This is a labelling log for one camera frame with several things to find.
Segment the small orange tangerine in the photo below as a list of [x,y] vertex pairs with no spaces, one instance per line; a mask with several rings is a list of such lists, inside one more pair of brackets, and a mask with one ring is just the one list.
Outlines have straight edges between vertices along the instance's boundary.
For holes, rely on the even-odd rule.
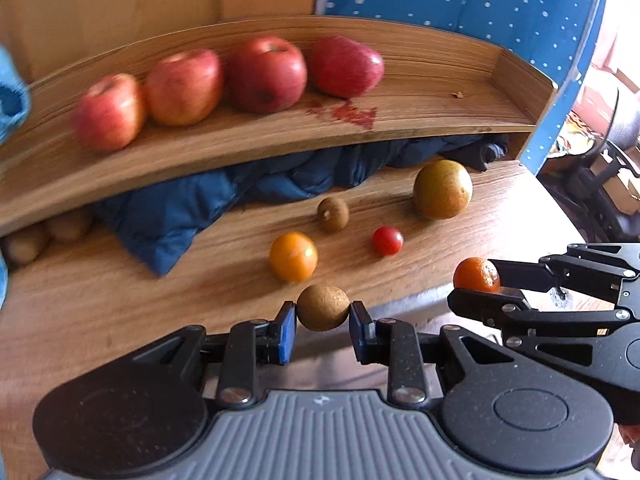
[[498,292],[501,281],[498,270],[491,261],[470,257],[457,265],[452,284],[455,288],[474,290],[474,292]]

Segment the metal baking tray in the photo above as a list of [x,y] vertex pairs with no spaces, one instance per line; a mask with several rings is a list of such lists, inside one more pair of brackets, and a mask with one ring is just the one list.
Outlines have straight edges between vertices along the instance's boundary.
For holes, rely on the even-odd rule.
[[[372,318],[398,318],[419,333],[436,334],[445,324],[460,325],[496,344],[499,333],[480,322],[453,314],[446,304],[450,284],[370,307]],[[387,388],[387,368],[380,364],[361,365],[350,343],[348,324],[328,332],[311,332],[299,327],[294,360],[288,369],[288,385],[303,390],[350,390]]]

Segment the orange-yellow round fruit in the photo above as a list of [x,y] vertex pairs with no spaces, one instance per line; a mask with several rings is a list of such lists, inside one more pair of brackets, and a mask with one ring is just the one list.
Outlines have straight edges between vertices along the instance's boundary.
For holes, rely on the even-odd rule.
[[271,244],[269,265],[274,274],[285,282],[299,283],[308,280],[316,270],[319,260],[314,242],[301,232],[287,232]]

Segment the red cherry tomato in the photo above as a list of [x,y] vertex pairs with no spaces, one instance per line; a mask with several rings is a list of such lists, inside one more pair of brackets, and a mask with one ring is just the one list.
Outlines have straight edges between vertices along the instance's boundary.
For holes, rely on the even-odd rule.
[[393,256],[401,251],[404,246],[404,237],[393,226],[381,226],[376,229],[371,237],[373,249],[381,256]]

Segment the small brown longan back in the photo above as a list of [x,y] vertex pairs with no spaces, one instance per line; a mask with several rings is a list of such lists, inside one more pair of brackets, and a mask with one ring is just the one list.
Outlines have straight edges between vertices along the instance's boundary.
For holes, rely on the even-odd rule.
[[327,197],[317,208],[320,228],[327,233],[344,230],[349,222],[349,206],[339,197]]

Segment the dark blue padded jacket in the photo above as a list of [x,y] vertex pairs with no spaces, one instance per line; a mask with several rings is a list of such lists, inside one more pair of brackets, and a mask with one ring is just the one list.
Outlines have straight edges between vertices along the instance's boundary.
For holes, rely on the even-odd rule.
[[93,210],[131,255],[164,276],[198,233],[235,206],[309,200],[331,188],[354,188],[384,167],[410,168],[434,155],[485,171],[506,156],[508,141],[505,133],[468,134],[322,148],[144,186],[99,200]]

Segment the wooden desk shelf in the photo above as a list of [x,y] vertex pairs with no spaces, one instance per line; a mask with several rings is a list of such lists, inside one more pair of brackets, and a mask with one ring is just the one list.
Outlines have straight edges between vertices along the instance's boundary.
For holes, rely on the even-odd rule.
[[[147,125],[121,151],[100,155],[73,138],[77,100],[101,77],[144,75],[166,55],[198,47],[227,54],[266,32],[299,49],[342,35],[383,55],[382,81],[348,102],[306,93],[284,112],[221,105],[185,129]],[[315,148],[471,133],[530,136],[554,81],[508,49],[407,24],[292,16],[252,18],[172,32],[85,58],[35,82],[32,110],[1,149],[1,229],[25,226],[102,198],[209,169]]]

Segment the blue dotted fabric panel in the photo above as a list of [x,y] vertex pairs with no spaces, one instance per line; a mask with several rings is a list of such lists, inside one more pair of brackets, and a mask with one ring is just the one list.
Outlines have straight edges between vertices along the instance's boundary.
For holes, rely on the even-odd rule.
[[521,162],[538,174],[588,70],[606,0],[316,0],[319,14],[458,32],[504,47],[550,77],[558,94]]

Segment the brown kiwi under shelf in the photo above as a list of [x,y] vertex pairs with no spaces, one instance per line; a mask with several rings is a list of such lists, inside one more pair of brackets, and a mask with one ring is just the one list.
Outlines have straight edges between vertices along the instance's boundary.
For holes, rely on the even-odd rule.
[[14,266],[34,262],[49,243],[50,235],[42,224],[34,224],[6,236],[3,252]]

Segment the red apple rightmost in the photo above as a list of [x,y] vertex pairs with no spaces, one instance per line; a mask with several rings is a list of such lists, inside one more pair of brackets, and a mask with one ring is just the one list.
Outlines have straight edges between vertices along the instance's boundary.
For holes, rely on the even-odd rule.
[[369,92],[385,72],[378,51],[344,36],[323,37],[316,42],[308,53],[307,68],[318,90],[341,99]]

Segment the light red apple leftmost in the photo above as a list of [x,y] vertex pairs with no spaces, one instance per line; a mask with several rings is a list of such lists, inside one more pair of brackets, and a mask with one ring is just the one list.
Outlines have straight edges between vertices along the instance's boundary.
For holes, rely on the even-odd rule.
[[108,75],[80,97],[74,139],[93,151],[118,151],[136,138],[145,121],[145,99],[137,78],[126,73]]

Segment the light blue striped garment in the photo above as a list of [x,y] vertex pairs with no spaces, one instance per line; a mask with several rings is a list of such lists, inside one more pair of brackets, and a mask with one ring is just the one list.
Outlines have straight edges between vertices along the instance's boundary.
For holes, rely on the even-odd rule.
[[32,109],[28,85],[18,73],[10,52],[0,47],[0,143],[6,144],[26,122]]

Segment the wooden board behind shelf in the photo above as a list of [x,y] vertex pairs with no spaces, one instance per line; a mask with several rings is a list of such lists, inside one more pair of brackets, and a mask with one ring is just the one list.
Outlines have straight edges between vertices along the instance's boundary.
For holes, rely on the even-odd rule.
[[316,0],[1,0],[1,43],[21,75],[137,40],[237,18],[314,12]]

